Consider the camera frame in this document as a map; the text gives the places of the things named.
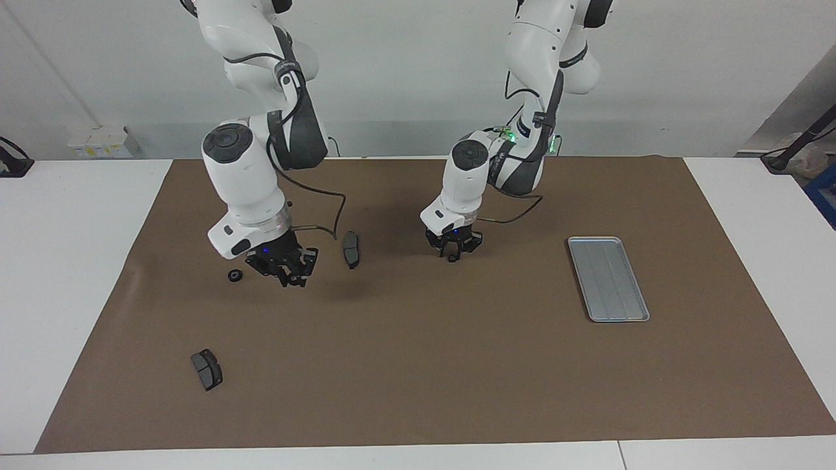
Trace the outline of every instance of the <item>black stand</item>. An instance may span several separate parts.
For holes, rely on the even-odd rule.
[[[784,174],[784,171],[787,169],[787,165],[789,165],[789,161],[792,160],[792,158],[797,155],[802,148],[818,137],[824,128],[835,120],[836,105],[830,108],[828,112],[824,113],[824,115],[820,117],[815,124],[810,126],[806,132],[801,134],[801,137],[798,137],[798,139],[794,141],[793,144],[790,145],[789,148],[787,148],[781,155],[776,156],[775,158],[764,156],[761,158],[761,161],[773,175]]]
[[[35,160],[28,157],[23,160],[15,158],[1,146],[0,161],[8,168],[8,171],[0,171],[0,178],[23,178],[29,172],[29,168],[32,168],[32,165],[35,163]]]

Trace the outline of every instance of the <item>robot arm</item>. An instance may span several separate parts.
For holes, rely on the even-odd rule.
[[[318,251],[298,244],[273,168],[311,168],[328,154],[306,84],[319,68],[315,55],[303,46],[305,59],[297,60],[278,18],[290,0],[183,2],[187,9],[191,2],[204,39],[225,58],[229,80],[267,111],[226,121],[203,141],[206,170],[228,206],[209,239],[224,258],[246,254],[259,273],[304,286]]]
[[[514,196],[533,191],[553,145],[563,92],[588,93],[600,76],[586,34],[588,28],[605,23],[614,0],[518,2],[505,48],[508,68],[526,93],[516,129],[477,131],[456,144],[447,159],[440,196],[421,213],[427,239],[441,255],[448,243],[457,245],[451,262],[482,243],[472,224],[486,184]]]

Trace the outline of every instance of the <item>black cable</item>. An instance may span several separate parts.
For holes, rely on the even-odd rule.
[[[811,142],[815,142],[816,140],[822,140],[823,138],[827,137],[828,135],[833,134],[833,131],[834,131],[834,130],[836,130],[836,127],[834,127],[834,128],[833,128],[833,129],[831,129],[831,130],[828,130],[828,131],[827,131],[827,132],[825,132],[824,134],[822,134],[822,135],[820,135],[820,136],[816,137],[815,139],[811,140]]]
[[[554,157],[555,158],[560,156],[560,149],[563,148],[563,136],[562,135],[557,135],[556,138],[560,139],[560,143],[558,144],[557,151],[554,152]]]
[[[533,211],[534,208],[537,207],[537,205],[540,202],[542,202],[543,198],[544,198],[544,196],[542,194],[529,194],[529,195],[526,195],[526,196],[515,196],[515,195],[513,195],[509,192],[505,192],[505,191],[499,189],[498,187],[494,187],[494,189],[496,189],[500,194],[502,194],[503,196],[506,196],[506,197],[513,197],[514,199],[537,199],[537,201],[534,201],[534,204],[532,204],[528,209],[523,211],[520,215],[516,216],[515,218],[508,219],[508,220],[497,220],[497,219],[494,219],[494,218],[478,217],[477,218],[478,221],[496,223],[496,224],[499,224],[499,225],[506,225],[508,223],[514,223],[514,222],[518,221],[519,219],[527,216],[528,213]]]
[[[822,140],[823,138],[827,137],[828,135],[833,134],[833,132],[834,132],[835,130],[836,130],[836,127],[834,127],[834,128],[833,128],[833,129],[831,129],[831,130],[828,130],[828,131],[827,131],[827,132],[825,132],[824,134],[821,134],[821,135],[817,136],[815,139],[811,140],[811,141],[810,141],[810,143],[812,144],[813,142],[816,142],[816,141]],[[764,156],[770,156],[770,155],[772,155],[773,153],[778,153],[779,151],[785,151],[785,150],[789,150],[789,147],[784,147],[784,148],[782,148],[782,149],[776,149],[776,150],[773,150],[773,151],[768,151],[767,153],[762,153],[761,155],[757,156],[757,158],[763,158]]]
[[[343,154],[339,153],[339,142],[337,142],[337,140],[333,137],[329,137],[328,140],[334,141],[334,146],[337,147],[337,157],[343,158]]]
[[[240,59],[227,59],[226,57],[223,58],[223,59],[226,60],[230,64],[240,64],[241,62],[247,62],[248,60],[257,59],[259,57],[269,57],[271,59],[284,61],[284,58],[278,57],[276,54],[270,54],[269,52],[259,52],[259,53],[255,53],[255,54],[249,54],[249,55],[245,55],[244,57],[241,57]]]
[[[302,86],[296,87],[296,95],[297,95],[296,105],[293,106],[293,109],[290,110],[288,115],[286,115],[282,118],[281,125],[287,124],[288,121],[290,120],[290,118],[294,117],[296,115],[297,111],[299,111],[299,108],[302,107],[302,100],[304,100],[305,97],[308,96],[308,87],[305,86],[304,83],[305,83],[304,78],[302,78]]]
[[[513,98],[514,96],[516,96],[520,93],[530,93],[530,94],[540,98],[540,94],[538,92],[534,91],[533,89],[530,89],[530,88],[521,88],[521,89],[518,89],[517,91],[515,91],[515,92],[513,92],[509,95],[508,94],[508,86],[510,84],[511,84],[511,71],[508,70],[507,75],[505,75],[505,99],[506,100],[510,100],[511,98]]]
[[[8,146],[12,147],[15,151],[17,151],[20,155],[24,156],[27,160],[32,160],[31,158],[29,158],[29,155],[18,146],[18,144],[15,144],[11,140],[2,136],[0,136],[0,140],[5,142]]]
[[[267,155],[268,155],[268,160],[270,160],[270,164],[273,165],[273,168],[276,170],[276,172],[278,172],[278,174],[281,175],[282,178],[290,181],[295,186],[298,186],[298,187],[304,189],[305,191],[315,192],[317,194],[324,194],[325,196],[334,196],[334,197],[342,198],[343,201],[339,204],[339,210],[337,211],[337,217],[334,219],[334,229],[329,229],[329,228],[326,228],[326,227],[322,227],[320,225],[303,225],[301,227],[292,227],[292,229],[297,231],[297,232],[304,232],[306,230],[321,230],[323,232],[326,232],[332,238],[334,238],[334,241],[338,240],[339,236],[337,235],[337,231],[339,229],[339,219],[343,216],[343,209],[345,209],[345,203],[349,200],[345,196],[345,194],[343,194],[341,192],[325,191],[325,190],[322,190],[322,189],[317,189],[315,187],[307,186],[303,183],[300,183],[299,181],[294,180],[293,178],[291,178],[290,176],[285,174],[284,171],[282,171],[282,169],[279,168],[279,166],[276,164],[275,156],[273,155],[273,138],[272,137],[270,138],[270,141],[268,141],[268,143],[267,143]]]
[[[523,105],[521,105],[521,106],[520,106],[520,109],[519,109],[519,110],[517,110],[517,112],[516,112],[516,113],[514,113],[514,115],[513,115],[513,116],[511,116],[511,119],[509,119],[509,120],[508,120],[508,122],[505,124],[505,127],[508,127],[508,126],[510,126],[510,125],[511,125],[511,123],[514,121],[514,119],[516,119],[516,118],[517,118],[517,116],[519,116],[519,114],[523,111],[523,108],[524,108],[524,107],[525,107],[525,104],[523,104]]]

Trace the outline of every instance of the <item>brown work surface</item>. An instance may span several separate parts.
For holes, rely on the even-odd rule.
[[[682,160],[547,162],[546,199],[485,242],[437,257],[418,214],[441,161],[327,161],[295,173],[346,192],[349,271],[321,248],[305,289],[248,268],[206,230],[226,211],[200,161],[177,161],[37,452],[836,434],[793,350]],[[283,182],[295,222],[337,201]],[[529,202],[489,191],[483,214]],[[624,240],[652,318],[588,320],[571,236]],[[217,356],[205,392],[190,356]]]

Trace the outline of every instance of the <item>white wall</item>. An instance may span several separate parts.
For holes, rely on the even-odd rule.
[[[782,139],[794,132],[805,131],[833,105],[836,105],[836,46],[769,116],[746,143],[746,149],[768,151],[779,148]],[[825,151],[836,151],[836,133],[816,145]]]
[[[205,132],[261,108],[176,0],[0,0],[95,117],[128,125],[151,157],[193,157]],[[502,46],[512,0],[301,0],[286,15],[319,53],[316,108],[346,155],[438,155],[503,124]],[[0,9],[0,16],[5,13]],[[592,37],[604,66],[564,100],[564,153],[731,156],[836,42],[833,0],[624,0]],[[0,133],[64,156],[89,118],[0,25]]]

